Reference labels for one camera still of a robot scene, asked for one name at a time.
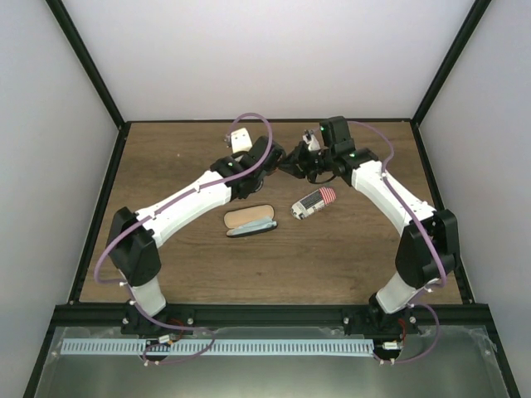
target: black metal frame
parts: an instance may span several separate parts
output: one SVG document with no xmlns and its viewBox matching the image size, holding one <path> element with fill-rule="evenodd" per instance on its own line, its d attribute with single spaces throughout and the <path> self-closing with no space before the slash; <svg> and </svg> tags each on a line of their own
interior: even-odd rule
<svg viewBox="0 0 531 398">
<path fill-rule="evenodd" d="M 68 12 L 61 0 L 46 0 L 51 11 L 61 26 L 66 38 L 70 42 L 81 64 L 85 68 L 87 75 L 92 81 L 96 91 L 100 95 L 110 116 L 119 129 L 118 138 L 114 146 L 114 151 L 110 159 L 110 165 L 105 175 L 103 187 L 100 192 L 95 214 L 90 224 L 89 234 L 83 249 L 76 278 L 72 285 L 69 303 L 56 306 L 56 310 L 50 322 L 50 327 L 44 338 L 41 351 L 37 358 L 33 373 L 28 382 L 25 398 L 31 398 L 37 391 L 41 371 L 44 366 L 48 350 L 51 345 L 53 333 L 58 327 L 122 327 L 122 319 L 127 311 L 127 304 L 121 303 L 79 303 L 80 292 L 85 282 L 86 273 L 90 263 L 90 258 L 95 247 L 95 240 L 99 233 L 101 222 L 105 213 L 105 208 L 110 197 L 110 192 L 114 183 L 114 178 L 118 171 L 120 159 L 124 151 L 125 142 L 129 134 L 132 123 L 125 123 L 121 117 L 110 92 L 107 90 L 95 63 L 92 61 L 79 32 L 71 20 Z M 363 122 L 379 121 L 403 121 L 410 123 L 413 138 L 417 144 L 417 149 L 421 157 L 421 164 L 426 175 L 428 187 L 435 207 L 439 210 L 443 208 L 441 194 L 436 185 L 436 179 L 431 170 L 430 162 L 421 139 L 419 125 L 425 118 L 429 108 L 433 104 L 437 94 L 444 85 L 446 78 L 451 73 L 451 69 L 457 62 L 459 55 L 465 48 L 466 42 L 470 39 L 475 27 L 489 6 L 490 0 L 475 0 L 461 29 L 459 30 L 450 50 L 446 54 L 441 67 L 436 73 L 434 80 L 426 92 L 417 112 L 412 119 L 355 119 Z M 304 121 L 319 122 L 321 119 L 306 119 Z M 299 122 L 299 119 L 277 119 L 277 122 Z M 231 120 L 175 120 L 181 123 L 209 123 L 209 122 L 231 122 Z M 476 325 L 485 326 L 490 339 L 497 346 L 496 358 L 502 370 L 505 385 L 512 398 L 520 397 L 518 388 L 514 382 L 507 358 L 499 340 L 494 321 L 490 314 L 489 306 L 477 304 L 470 289 L 470 284 L 463 267 L 455 272 L 455 278 L 460 291 L 463 304 L 434 305 L 441 324 L 443 325 Z M 194 324 L 210 328 L 224 328 L 230 326 L 321 326 L 321 327 L 343 327 L 345 314 L 364 309 L 365 305 L 185 305 L 169 304 L 172 313 L 191 314 Z M 414 308 L 413 315 L 417 318 L 419 325 L 432 325 L 431 315 L 423 308 Z"/>
</svg>

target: metal sheet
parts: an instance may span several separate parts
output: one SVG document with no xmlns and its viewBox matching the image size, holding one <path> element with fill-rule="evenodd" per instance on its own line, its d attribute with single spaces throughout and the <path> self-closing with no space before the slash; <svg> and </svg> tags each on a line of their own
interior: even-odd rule
<svg viewBox="0 0 531 398">
<path fill-rule="evenodd" d="M 429 337 L 410 336 L 404 355 Z M 37 397 L 329 397 L 502 398 L 507 393 L 482 331 L 444 328 L 426 359 L 379 366 L 360 357 L 200 357 L 177 366 L 142 366 L 131 356 L 58 356 Z"/>
</svg>

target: purple cable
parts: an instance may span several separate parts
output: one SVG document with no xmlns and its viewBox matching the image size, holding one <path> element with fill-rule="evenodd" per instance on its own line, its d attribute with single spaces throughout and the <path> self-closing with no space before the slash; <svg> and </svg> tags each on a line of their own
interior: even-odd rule
<svg viewBox="0 0 531 398">
<path fill-rule="evenodd" d="M 232 132 L 232 129 L 234 129 L 234 126 L 236 126 L 236 124 L 244 119 L 244 118 L 248 118 L 248 117 L 254 117 L 254 118 L 257 118 L 257 119 L 260 119 L 262 122 L 264 122 L 265 126 L 267 127 L 267 135 L 268 135 L 268 140 L 267 140 L 267 145 L 265 147 L 265 151 L 264 153 L 262 154 L 262 156 L 260 157 L 260 159 L 258 159 L 258 162 L 256 162 L 256 164 L 254 166 L 251 166 L 249 167 L 247 170 L 243 171 L 243 172 L 239 172 L 238 174 L 235 174 L 234 176 L 230 176 L 230 177 L 226 177 L 226 178 L 221 178 L 219 180 L 216 180 L 216 181 L 212 181 L 212 182 L 207 182 L 205 184 L 202 184 L 199 186 L 199 190 L 201 189 L 204 189 L 204 188 L 208 188 L 208 187 L 212 187 L 214 185 L 217 185 L 217 184 L 222 184 L 224 182 L 229 182 L 229 181 L 234 181 L 238 178 L 241 178 L 241 177 L 244 177 L 246 176 L 247 174 L 251 173 L 251 172 L 254 172 L 267 158 L 267 156 L 269 155 L 269 151 L 271 150 L 271 146 L 273 145 L 273 128 L 271 127 L 271 124 L 269 123 L 269 121 L 262 115 L 260 114 L 255 114 L 255 113 L 246 113 L 246 114 L 242 114 L 240 116 L 238 116 L 236 119 L 234 119 L 234 121 L 232 122 L 231 124 L 231 127 L 229 128 L 229 134 Z M 193 194 L 194 192 L 196 192 L 196 190 L 194 188 L 191 188 L 189 189 L 188 191 L 185 191 L 183 192 L 181 195 L 178 195 L 177 197 L 174 197 L 174 199 L 172 199 L 171 201 L 169 201 L 168 203 L 164 204 L 163 206 L 161 206 L 159 209 L 156 210 L 156 212 L 154 213 L 154 215 L 159 215 L 160 213 L 162 213 L 164 210 L 168 209 L 170 206 L 173 206 L 175 203 L 177 203 L 178 201 L 180 201 L 181 199 L 187 197 L 188 195 L 191 195 Z M 208 332 L 211 334 L 212 336 L 212 340 L 210 341 L 210 343 L 205 347 L 203 348 L 201 351 L 199 352 L 196 352 L 190 356 L 187 356 L 187 357 L 184 357 L 184 358 L 180 358 L 180 359 L 177 359 L 177 360 L 171 360 L 171 361 L 164 361 L 165 364 L 170 364 L 170 363 L 181 363 L 181 362 L 185 362 L 185 361 L 189 361 L 193 358 L 196 358 L 196 357 L 199 357 L 200 355 L 202 355 L 204 352 L 208 351 L 212 345 L 214 344 L 214 342 L 216 341 L 215 339 L 215 335 L 214 335 L 214 332 L 209 330 L 209 329 L 206 329 L 206 328 L 195 328 L 195 327 L 188 327 L 188 326 L 178 326 L 178 325 L 170 325 L 170 324 L 167 324 L 167 323 L 162 323 L 162 322 L 159 322 L 158 320 L 150 317 L 142 307 L 140 307 L 140 305 L 138 303 L 136 303 L 136 301 L 134 300 L 134 295 L 133 295 L 133 291 L 131 290 L 130 286 L 127 284 L 127 281 L 124 280 L 124 279 L 101 279 L 100 278 L 100 270 L 101 270 L 101 266 L 104 262 L 104 260 L 107 258 L 107 256 L 109 255 L 109 253 L 127 236 L 129 235 L 131 232 L 133 232 L 134 230 L 136 230 L 137 228 L 139 228 L 141 225 L 143 225 L 144 223 L 146 223 L 147 221 L 151 220 L 152 217 L 151 216 L 146 216 L 145 218 L 143 218 L 142 220 L 140 221 L 137 221 L 135 222 L 132 226 L 130 226 L 129 228 L 125 229 L 122 233 L 120 233 L 118 236 L 116 236 L 111 242 L 110 244 L 105 248 L 105 250 L 103 251 L 103 253 L 101 254 L 101 256 L 99 257 L 98 261 L 96 262 L 96 266 L 94 268 L 94 280 L 96 281 L 97 284 L 124 284 L 125 286 L 127 286 L 128 288 L 128 292 L 129 292 L 129 296 L 131 297 L 131 299 L 134 301 L 134 306 L 137 308 L 137 310 L 139 311 L 139 313 L 141 313 L 146 319 L 148 319 L 151 323 L 154 323 L 158 326 L 160 326 L 161 328 L 166 328 L 166 329 L 173 329 L 173 330 L 184 330 L 184 331 L 203 331 L 203 332 Z M 146 354 L 148 353 L 148 349 L 146 349 L 146 351 L 144 351 L 143 353 L 143 359 L 145 360 L 146 358 Z"/>
<path fill-rule="evenodd" d="M 433 349 L 435 348 L 435 346 L 439 342 L 439 338 L 441 338 L 441 324 L 439 323 L 439 318 L 437 317 L 437 314 L 433 310 L 433 308 L 430 307 L 428 304 L 420 304 L 419 303 L 419 304 L 415 304 L 415 305 L 420 305 L 421 307 L 424 307 L 433 316 L 433 320 L 435 321 L 435 325 L 436 325 L 435 338 L 433 339 L 433 342 L 431 342 L 431 345 L 424 352 L 421 352 L 420 354 L 418 354 L 417 356 L 415 356 L 413 358 L 403 359 L 401 361 L 395 361 L 394 362 L 395 365 L 396 364 L 400 364 L 400 363 L 411 363 L 411 362 L 417 361 L 419 359 L 422 359 L 423 357 L 426 357 L 430 352 L 433 351 Z M 378 355 L 373 354 L 373 356 L 374 356 L 374 359 L 376 359 L 377 361 L 379 361 L 379 362 L 383 361 L 383 359 L 380 358 Z"/>
<path fill-rule="evenodd" d="M 402 199 L 402 197 L 398 194 L 397 191 L 395 191 L 395 188 L 392 187 L 391 183 L 387 179 L 387 164 L 391 161 L 391 159 L 395 156 L 395 148 L 392 146 L 391 141 L 378 129 L 374 128 L 373 126 L 361 122 L 354 122 L 351 121 L 350 123 L 357 124 L 359 126 L 363 126 L 367 129 L 372 130 L 374 133 L 378 134 L 383 141 L 387 144 L 389 147 L 389 150 L 391 153 L 389 156 L 387 156 L 383 162 L 382 162 L 382 180 L 383 183 L 386 185 L 386 187 L 391 191 L 391 193 L 395 196 L 395 198 L 398 200 L 398 202 L 402 205 L 406 213 L 412 218 L 413 222 L 415 223 L 415 226 L 417 226 L 418 230 L 421 232 L 422 238 L 426 242 L 426 246 L 428 246 L 428 250 L 431 253 L 431 256 L 433 257 L 433 260 L 435 261 L 435 264 L 437 265 L 437 269 L 439 270 L 439 274 L 441 276 L 441 282 L 439 284 L 434 284 L 435 286 L 438 286 L 440 288 L 444 288 L 446 286 L 446 272 L 445 267 L 442 265 L 441 257 L 437 254 L 437 250 L 433 243 L 431 242 L 430 236 L 428 236 L 428 233 L 426 231 L 426 228 L 421 224 L 415 213 L 412 211 L 412 209 L 409 208 L 409 206 L 406 204 L 406 202 Z"/>
</svg>

